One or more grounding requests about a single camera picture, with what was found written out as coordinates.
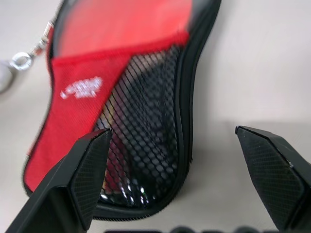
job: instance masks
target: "red and black case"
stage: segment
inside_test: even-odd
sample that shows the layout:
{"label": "red and black case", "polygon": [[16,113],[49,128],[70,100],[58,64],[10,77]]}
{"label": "red and black case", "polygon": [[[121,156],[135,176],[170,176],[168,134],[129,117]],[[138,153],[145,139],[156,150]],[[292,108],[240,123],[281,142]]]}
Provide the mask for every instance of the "red and black case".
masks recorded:
{"label": "red and black case", "polygon": [[151,216],[192,153],[197,62],[220,0],[64,0],[48,45],[50,108],[23,174],[28,195],[83,135],[110,128],[101,220]]}

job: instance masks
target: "white surface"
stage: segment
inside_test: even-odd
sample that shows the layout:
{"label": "white surface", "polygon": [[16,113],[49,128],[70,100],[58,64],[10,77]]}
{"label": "white surface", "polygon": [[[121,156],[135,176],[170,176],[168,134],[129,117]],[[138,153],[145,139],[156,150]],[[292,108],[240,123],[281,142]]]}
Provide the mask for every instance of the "white surface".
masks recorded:
{"label": "white surface", "polygon": [[[0,59],[28,50],[58,1],[0,1]],[[232,231],[240,225],[274,229],[251,184],[234,128],[272,131],[311,162],[311,1],[224,0],[202,54],[194,92],[194,151],[176,200],[141,221],[93,221],[106,229],[189,226]],[[0,232],[25,201],[21,173],[48,106],[44,57],[0,96]]]}

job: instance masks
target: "white logo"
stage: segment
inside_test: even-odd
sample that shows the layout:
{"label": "white logo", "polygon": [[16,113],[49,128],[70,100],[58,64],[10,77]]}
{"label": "white logo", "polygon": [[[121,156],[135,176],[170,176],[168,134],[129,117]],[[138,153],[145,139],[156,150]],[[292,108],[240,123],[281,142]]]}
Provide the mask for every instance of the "white logo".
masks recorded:
{"label": "white logo", "polygon": [[98,92],[103,84],[101,77],[94,77],[92,79],[84,79],[76,81],[66,87],[65,91],[61,91],[60,97],[64,100],[68,98],[69,95],[73,95],[77,99],[96,97],[96,92]]}

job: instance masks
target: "black zipper trim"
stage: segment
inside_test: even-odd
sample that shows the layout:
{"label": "black zipper trim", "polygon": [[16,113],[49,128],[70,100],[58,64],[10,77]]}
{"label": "black zipper trim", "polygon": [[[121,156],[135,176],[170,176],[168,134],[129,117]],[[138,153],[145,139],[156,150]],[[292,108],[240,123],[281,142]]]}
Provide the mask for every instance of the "black zipper trim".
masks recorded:
{"label": "black zipper trim", "polygon": [[[58,16],[66,7],[67,2],[68,0],[64,0],[58,12]],[[183,49],[180,55],[179,62],[178,62],[179,65],[177,69],[176,92],[175,92],[175,111],[176,111],[175,123],[176,123],[176,129],[177,129],[176,136],[179,142],[179,149],[178,149],[179,154],[182,154],[185,156],[179,156],[179,170],[176,176],[176,181],[175,181],[174,186],[172,187],[171,191],[167,194],[167,196],[160,203],[158,203],[157,207],[152,208],[152,209],[145,209],[145,210],[134,209],[133,210],[133,209],[126,209],[126,208],[115,207],[115,206],[112,207],[112,206],[100,203],[97,205],[95,213],[94,213],[95,220],[133,221],[133,220],[144,219],[144,218],[147,218],[154,214],[159,213],[166,206],[168,206],[179,193],[188,175],[188,172],[190,169],[190,162],[192,161],[192,138],[193,138],[193,122],[192,122],[193,104],[192,103],[193,103],[193,91],[194,91],[194,79],[195,79],[196,67],[197,67],[197,63],[201,55],[201,52],[203,50],[203,47],[206,43],[206,40],[216,20],[216,16],[218,14],[220,3],[221,3],[221,0],[211,1],[210,6],[208,6],[208,10],[205,10],[202,13],[202,16],[200,17],[201,20],[196,24],[193,30],[190,31],[189,42]],[[59,17],[57,17],[55,21],[55,25],[57,25],[58,20],[59,20]],[[52,66],[50,62],[50,60],[53,58],[53,49],[52,49],[53,48],[53,37],[51,38],[51,44],[49,46],[50,46],[50,54],[49,54],[48,69],[49,69],[49,73],[51,77],[52,93],[51,93],[51,99],[50,99],[50,104],[49,104],[49,110],[47,111],[43,126],[41,128],[41,132],[38,135],[35,141],[35,144],[33,145],[30,156],[28,157],[28,159],[26,159],[26,163],[23,169],[22,181],[23,181],[23,185],[28,196],[32,194],[32,191],[29,189],[29,187],[27,186],[25,182],[25,179],[24,179],[25,171],[26,171],[27,164],[32,157],[31,155],[33,154],[33,151],[35,150],[37,146],[38,140],[45,128],[47,118],[49,117],[49,112],[50,112],[50,108],[52,104],[53,91],[54,91],[54,76],[53,76],[53,70],[52,70]],[[182,97],[184,96],[185,93],[187,93],[189,101],[183,100],[184,98]],[[103,215],[103,214],[100,214],[100,212],[102,213],[106,212],[108,214],[113,215],[114,217],[100,217]]]}

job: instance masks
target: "metal ring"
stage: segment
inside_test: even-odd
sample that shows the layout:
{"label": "metal ring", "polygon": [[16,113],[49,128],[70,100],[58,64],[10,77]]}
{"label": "metal ring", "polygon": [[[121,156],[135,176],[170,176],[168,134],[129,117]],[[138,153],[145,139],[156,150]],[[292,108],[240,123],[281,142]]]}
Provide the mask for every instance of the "metal ring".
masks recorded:
{"label": "metal ring", "polygon": [[[25,63],[20,64],[18,62],[20,59],[25,59],[26,60]],[[10,62],[10,65],[17,70],[28,70],[31,67],[32,63],[33,59],[28,53],[19,52],[14,55],[12,61]]]}

